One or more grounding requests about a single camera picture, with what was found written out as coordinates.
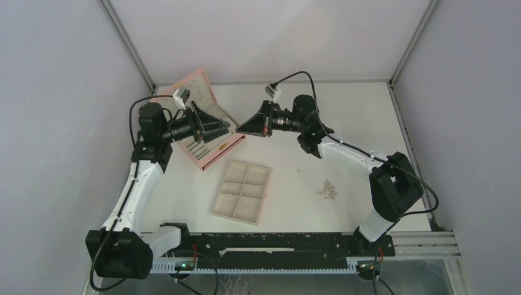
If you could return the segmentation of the pink jewelry box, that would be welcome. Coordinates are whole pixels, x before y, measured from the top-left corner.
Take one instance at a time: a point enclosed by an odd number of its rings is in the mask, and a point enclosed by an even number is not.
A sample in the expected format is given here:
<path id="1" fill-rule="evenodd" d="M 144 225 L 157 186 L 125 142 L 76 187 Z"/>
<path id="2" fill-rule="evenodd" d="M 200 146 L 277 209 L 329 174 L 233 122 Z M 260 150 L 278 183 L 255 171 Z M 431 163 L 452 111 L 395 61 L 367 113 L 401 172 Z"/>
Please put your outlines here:
<path id="1" fill-rule="evenodd" d="M 242 143 L 246 136 L 236 132 L 236 120 L 218 103 L 203 69 L 184 77 L 151 99 L 175 113 L 184 109 L 193 114 L 198 135 L 179 142 L 181 149 L 205 171 Z"/>

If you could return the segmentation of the beige six-compartment tray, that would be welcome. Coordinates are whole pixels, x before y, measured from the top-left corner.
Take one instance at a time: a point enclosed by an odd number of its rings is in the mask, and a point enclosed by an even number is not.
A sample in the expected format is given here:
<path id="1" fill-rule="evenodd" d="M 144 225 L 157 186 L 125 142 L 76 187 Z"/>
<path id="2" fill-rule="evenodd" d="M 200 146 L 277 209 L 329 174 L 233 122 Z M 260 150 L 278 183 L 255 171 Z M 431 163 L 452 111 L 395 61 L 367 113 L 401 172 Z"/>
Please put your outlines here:
<path id="1" fill-rule="evenodd" d="M 212 215 L 257 226 L 267 197 L 272 169 L 231 160 L 212 209 Z"/>

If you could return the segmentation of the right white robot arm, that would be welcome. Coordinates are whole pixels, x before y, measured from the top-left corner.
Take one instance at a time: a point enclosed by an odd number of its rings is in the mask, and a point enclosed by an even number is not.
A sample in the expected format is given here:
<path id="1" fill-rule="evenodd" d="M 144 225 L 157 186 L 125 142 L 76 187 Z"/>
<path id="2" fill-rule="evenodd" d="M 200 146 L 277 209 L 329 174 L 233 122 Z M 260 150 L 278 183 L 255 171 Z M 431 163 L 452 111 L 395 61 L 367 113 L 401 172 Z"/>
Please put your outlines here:
<path id="1" fill-rule="evenodd" d="M 307 154 L 358 171 L 368 179 L 373 209 L 355 230 L 355 247 L 361 255 L 377 251 L 379 239 L 423 195 L 421 182 L 405 154 L 387 156 L 342 141 L 321 122 L 316 100 L 310 95 L 295 97 L 292 110 L 265 100 L 237 128 L 238 133 L 259 137 L 270 137 L 274 131 L 297 133 L 297 141 Z"/>

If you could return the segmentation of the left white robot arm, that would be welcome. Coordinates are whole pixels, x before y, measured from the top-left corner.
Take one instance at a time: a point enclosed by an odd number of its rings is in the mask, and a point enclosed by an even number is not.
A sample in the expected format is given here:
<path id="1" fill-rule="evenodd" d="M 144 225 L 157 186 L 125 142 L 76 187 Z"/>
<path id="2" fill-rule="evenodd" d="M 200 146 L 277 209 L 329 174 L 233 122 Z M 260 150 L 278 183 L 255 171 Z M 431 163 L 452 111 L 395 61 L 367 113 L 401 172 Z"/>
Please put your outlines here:
<path id="1" fill-rule="evenodd" d="M 187 138 L 207 143 L 227 134 L 230 128 L 228 121 L 208 114 L 194 102 L 181 109 L 181 117 L 167 119 L 158 103 L 144 104 L 138 113 L 140 130 L 127 182 L 107 220 L 85 238 L 92 260 L 91 280 L 142 280 L 149 275 L 155 258 L 169 250 L 177 256 L 191 251 L 192 240 L 185 224 L 166 223 L 155 232 L 143 233 L 146 205 L 166 172 L 172 143 Z"/>

